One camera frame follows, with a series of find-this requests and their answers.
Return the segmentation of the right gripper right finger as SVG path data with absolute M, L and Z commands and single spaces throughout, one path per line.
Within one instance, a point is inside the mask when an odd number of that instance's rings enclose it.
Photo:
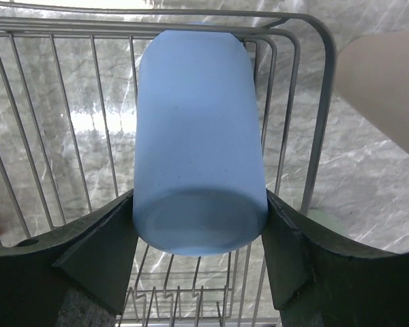
M 409 326 L 409 252 L 342 236 L 268 193 L 262 233 L 284 326 Z

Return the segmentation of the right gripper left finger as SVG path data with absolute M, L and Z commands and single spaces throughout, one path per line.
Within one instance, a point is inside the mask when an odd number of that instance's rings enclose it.
M 0 247 L 0 326 L 114 326 L 138 235 L 128 191 L 96 211 Z

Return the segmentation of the blue plastic cup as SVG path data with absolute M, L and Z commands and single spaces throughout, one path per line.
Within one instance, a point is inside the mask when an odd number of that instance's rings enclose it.
M 147 244 L 216 255 L 268 217 L 253 67 L 231 33 L 164 31 L 139 66 L 133 222 Z

